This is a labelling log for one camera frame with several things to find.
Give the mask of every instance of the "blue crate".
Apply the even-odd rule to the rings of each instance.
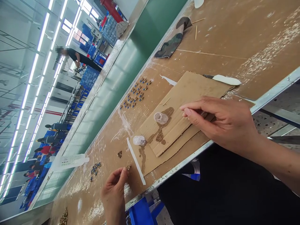
[[[83,86],[88,87],[89,89],[92,89],[92,87],[93,87],[94,83],[96,82],[99,74],[100,74],[99,71],[93,69],[90,66],[87,66],[87,69],[85,70],[85,72],[84,72],[84,74],[81,78],[80,84],[83,85]]]

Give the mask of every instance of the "black shirt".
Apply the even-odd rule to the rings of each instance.
[[[76,57],[75,53],[78,53],[78,54],[80,55],[80,62],[81,62],[81,63],[83,63],[83,64],[88,64],[89,61],[90,61],[90,59],[89,59],[88,57],[86,57],[86,56],[84,56],[83,54],[81,54],[81,53],[75,51],[75,50],[72,49],[72,48],[69,48],[69,49],[67,50],[67,52],[68,52],[68,55],[70,56],[70,58],[73,59],[73,61],[76,61],[76,60],[77,60],[77,57]]]

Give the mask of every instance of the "white plastic strip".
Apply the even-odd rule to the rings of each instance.
[[[126,139],[127,139],[127,144],[128,144],[129,149],[130,149],[132,158],[133,158],[133,160],[134,160],[134,162],[135,162],[135,165],[137,166],[138,173],[140,174],[142,183],[143,183],[143,185],[146,185],[146,181],[145,181],[145,179],[144,179],[144,176],[143,176],[143,173],[142,173],[142,171],[141,171],[141,168],[140,168],[140,166],[139,166],[139,164],[138,164],[138,160],[137,160],[137,158],[135,157],[135,154],[134,154],[134,152],[133,152],[133,149],[132,149],[132,147],[131,147],[131,144],[130,144],[130,142],[129,142],[129,139],[128,139],[128,138],[126,138]]]

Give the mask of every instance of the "dark clothing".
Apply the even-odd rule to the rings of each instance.
[[[91,60],[90,58],[84,56],[83,54],[81,54],[81,53],[75,51],[75,50],[72,49],[72,48],[69,48],[69,49],[67,50],[67,53],[68,53],[68,55],[70,56],[70,58],[73,59],[73,61],[76,61],[76,60],[77,60],[77,57],[76,57],[75,53],[78,53],[78,54],[80,55],[80,62],[81,62],[81,63],[86,64],[86,65],[92,67],[93,69],[95,69],[95,70],[101,72],[102,69],[101,69],[96,63],[94,63],[93,60]]]
[[[294,224],[300,198],[262,166],[214,145],[201,153],[200,181],[179,170],[157,188],[176,224]]]
[[[51,125],[51,129],[52,130],[64,130],[64,131],[66,131],[66,130],[68,130],[68,124],[66,124],[66,123],[54,123],[54,124],[52,124]]]

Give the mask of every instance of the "toothpick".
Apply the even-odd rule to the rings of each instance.
[[[171,98],[171,97],[170,97]],[[170,98],[167,100],[167,101],[169,101],[170,100]],[[167,101],[163,104],[163,106],[167,103]]]
[[[200,20],[197,20],[197,21],[195,21],[195,22],[192,22],[192,24],[194,24],[194,23],[196,23],[196,22],[199,22],[199,21],[201,21],[201,20],[204,20],[205,18],[203,18],[203,19],[200,19]]]

